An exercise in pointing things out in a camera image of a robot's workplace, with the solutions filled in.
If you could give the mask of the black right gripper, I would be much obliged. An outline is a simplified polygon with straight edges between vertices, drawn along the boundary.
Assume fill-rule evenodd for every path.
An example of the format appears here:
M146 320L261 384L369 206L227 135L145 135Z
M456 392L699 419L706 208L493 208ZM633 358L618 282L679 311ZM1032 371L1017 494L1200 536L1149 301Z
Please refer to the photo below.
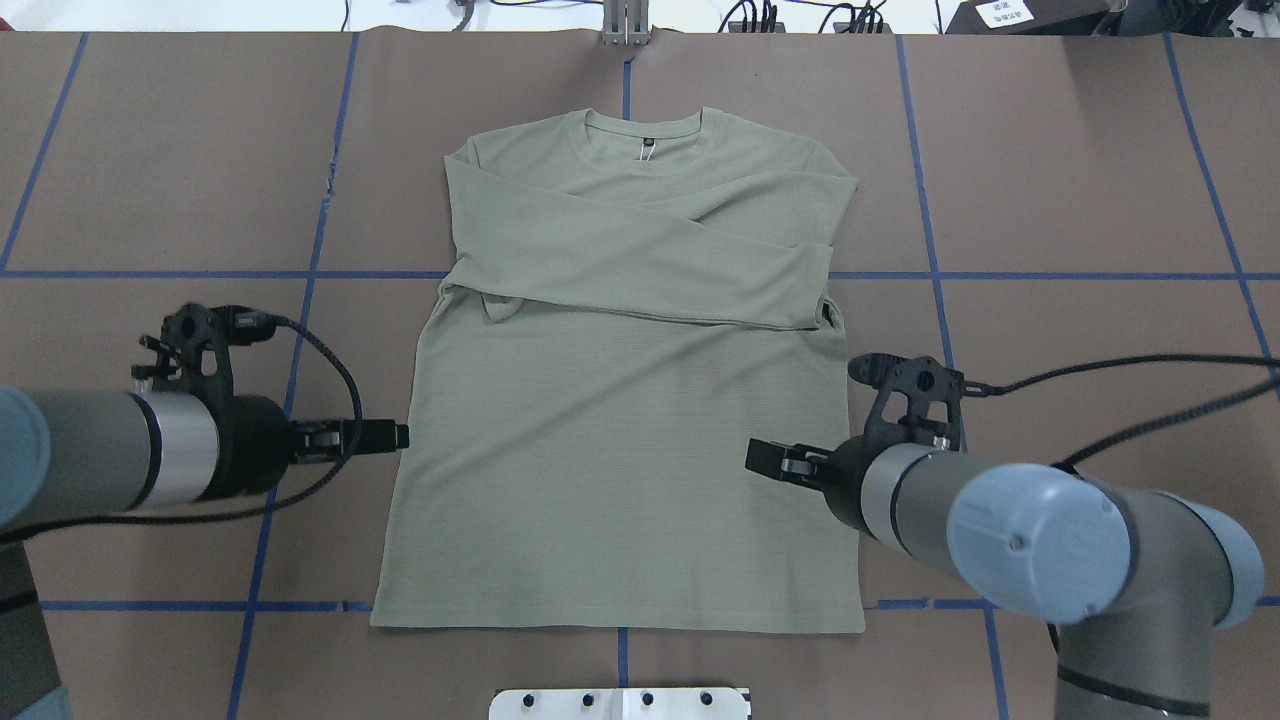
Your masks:
M815 486L831 512L844 524L873 536L863 510L861 491L870 465L892 445L858 436L827 450L750 438L745 469L792 486Z

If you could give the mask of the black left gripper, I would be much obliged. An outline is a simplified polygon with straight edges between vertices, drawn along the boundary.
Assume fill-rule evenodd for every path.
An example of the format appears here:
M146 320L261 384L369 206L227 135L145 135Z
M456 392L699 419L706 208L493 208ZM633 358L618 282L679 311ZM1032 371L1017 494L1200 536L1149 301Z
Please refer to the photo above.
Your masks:
M394 454L410 447L410 428L396 420L292 421L275 401L234 395L210 405L218 460L210 500L262 495L291 465L334 462L344 454Z

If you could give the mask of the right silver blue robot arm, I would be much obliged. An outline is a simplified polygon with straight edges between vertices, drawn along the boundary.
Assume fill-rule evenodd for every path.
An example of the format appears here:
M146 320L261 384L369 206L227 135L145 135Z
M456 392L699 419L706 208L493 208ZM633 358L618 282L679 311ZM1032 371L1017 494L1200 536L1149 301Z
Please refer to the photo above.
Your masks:
M945 445L751 439L745 466L824 496L844 524L1057 632L1057 719L1208 719L1213 633L1265 589L1216 509Z

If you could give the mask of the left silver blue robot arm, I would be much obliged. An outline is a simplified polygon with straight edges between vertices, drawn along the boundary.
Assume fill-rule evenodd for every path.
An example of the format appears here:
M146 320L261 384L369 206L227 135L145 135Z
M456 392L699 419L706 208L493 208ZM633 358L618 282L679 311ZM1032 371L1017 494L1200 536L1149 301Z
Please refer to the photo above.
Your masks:
M260 495L298 464L393 454L406 424L292 421L256 395L3 388L3 716L68 719L27 539Z

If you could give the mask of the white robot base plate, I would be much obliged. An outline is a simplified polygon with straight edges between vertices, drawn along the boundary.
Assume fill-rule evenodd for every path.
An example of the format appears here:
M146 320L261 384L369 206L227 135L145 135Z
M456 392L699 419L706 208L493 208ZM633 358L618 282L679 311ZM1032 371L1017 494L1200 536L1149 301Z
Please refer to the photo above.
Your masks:
M508 689L489 719L753 719L750 692L732 687Z

